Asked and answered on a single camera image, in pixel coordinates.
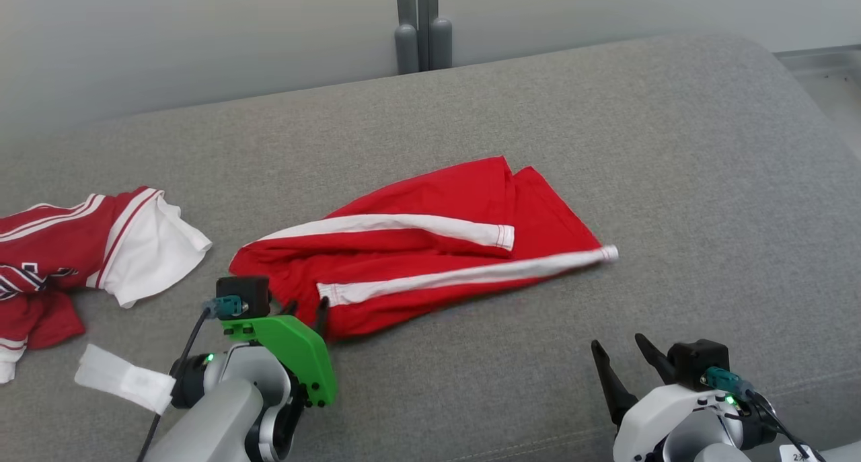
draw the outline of red jersey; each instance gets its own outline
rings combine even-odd
[[[131,307],[200,262],[211,242],[163,195],[141,186],[0,218],[0,383],[13,379],[25,348],[83,333],[69,288],[103,288]]]

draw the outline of gray couch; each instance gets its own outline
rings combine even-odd
[[[339,398],[296,460],[610,460],[589,343],[644,395],[636,332],[720,340],[811,444],[861,438],[861,163],[761,46],[665,36],[7,141],[0,216],[148,184],[215,245],[130,311],[79,293],[87,333],[0,387],[0,459],[133,460],[151,414],[74,385],[86,343],[166,371],[241,245],[490,155],[534,165],[620,260],[333,346]],[[227,345],[207,324],[196,351]]]

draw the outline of black cable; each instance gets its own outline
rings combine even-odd
[[[791,434],[791,432],[787,429],[787,427],[784,425],[784,423],[781,422],[780,419],[778,418],[778,414],[774,413],[774,410],[772,409],[772,407],[769,407],[768,403],[764,403],[763,401],[760,401],[758,399],[758,397],[759,397],[759,398],[762,398],[763,400],[765,400],[763,395],[760,395],[759,393],[757,393],[756,391],[752,391],[751,389],[748,389],[747,395],[748,395],[748,397],[750,397],[750,403],[756,405],[757,407],[760,407],[760,409],[765,411],[765,413],[767,413],[768,416],[771,417],[772,421],[777,426],[777,429],[778,429],[777,431],[781,432],[781,434],[785,435],[786,438],[788,438],[788,440],[793,444],[793,446],[796,447],[796,450],[800,454],[802,454],[802,456],[805,459],[810,459],[810,456],[807,453],[807,451],[804,449],[804,447],[802,447],[802,445],[807,445],[810,448],[810,452],[813,453],[814,457],[817,460],[819,460],[820,462],[826,462],[825,459],[822,457],[822,455],[820,453],[816,452],[816,449],[813,449],[808,444],[805,444],[804,440],[801,440],[799,437],[795,437],[793,434]]]
[[[768,415],[772,419],[777,418],[777,417],[773,416],[769,410],[766,410],[767,408],[768,407],[763,406],[763,410],[765,410],[766,415]],[[774,423],[771,423],[771,422],[765,422],[762,420],[757,420],[757,421],[748,420],[744,416],[738,416],[738,415],[734,415],[732,413],[723,413],[722,416],[724,418],[728,418],[730,420],[738,420],[739,422],[742,422],[742,423],[753,423],[753,425],[765,426],[765,428],[768,428],[772,432],[777,432],[777,434],[784,434],[785,435],[785,432],[783,430],[781,430],[780,428],[778,428],[777,425],[775,425]],[[822,457],[822,454],[817,452],[816,449],[813,449],[812,447],[810,447],[809,444],[806,443],[804,440],[801,440],[800,438],[797,438],[797,437],[794,437],[794,438],[796,438],[798,440],[799,444],[808,446],[810,448],[810,451],[813,452],[814,457],[816,459],[820,460],[820,462],[826,462],[825,458]]]
[[[185,360],[188,358],[188,352],[191,351],[191,345],[194,344],[194,339],[197,338],[197,333],[200,331],[200,327],[203,325],[203,321],[207,320],[209,317],[209,307],[203,308],[203,312],[200,312],[200,317],[197,318],[197,322],[194,324],[193,330],[191,330],[191,336],[188,337],[188,341],[185,342],[185,348],[182,349],[182,355],[179,357],[179,363],[176,364],[175,370],[170,370],[170,376],[175,377],[176,382],[174,386],[178,386],[182,383],[182,374],[185,373]],[[150,449],[150,444],[153,443],[153,437],[156,434],[156,428],[159,426],[159,421],[161,420],[161,416],[156,414],[153,417],[153,423],[150,424],[150,430],[147,432],[147,438],[144,438],[144,444],[141,447],[141,452],[138,454],[137,462],[143,462],[144,457],[147,456],[147,450]]]

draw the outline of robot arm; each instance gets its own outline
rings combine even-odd
[[[282,462],[304,409],[325,407],[338,392],[320,336],[325,299],[310,328],[292,309],[268,315],[267,278],[221,278],[216,286],[204,309],[239,343],[174,363],[172,405],[190,410],[148,450],[147,462]]]
[[[601,344],[594,340],[591,345],[607,407],[618,426],[615,462],[747,461],[743,450],[775,440],[778,429],[770,407],[735,392],[753,386],[738,377],[714,376],[732,375],[726,346],[709,340],[676,343],[664,355],[642,334],[636,334],[636,342],[666,383],[642,400],[622,385]],[[714,445],[728,447],[707,450]],[[726,458],[728,451],[735,451],[733,458]]]

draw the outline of folded clothing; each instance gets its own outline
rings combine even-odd
[[[245,245],[236,275],[263,275],[311,324],[324,297],[333,339],[370,334],[467,297],[617,257],[535,169],[502,157],[391,184],[317,222]]]
[[[163,196],[141,186],[0,218],[0,383],[15,377],[25,348],[83,333],[65,293],[70,288],[102,288],[130,308],[200,263],[212,242]]]

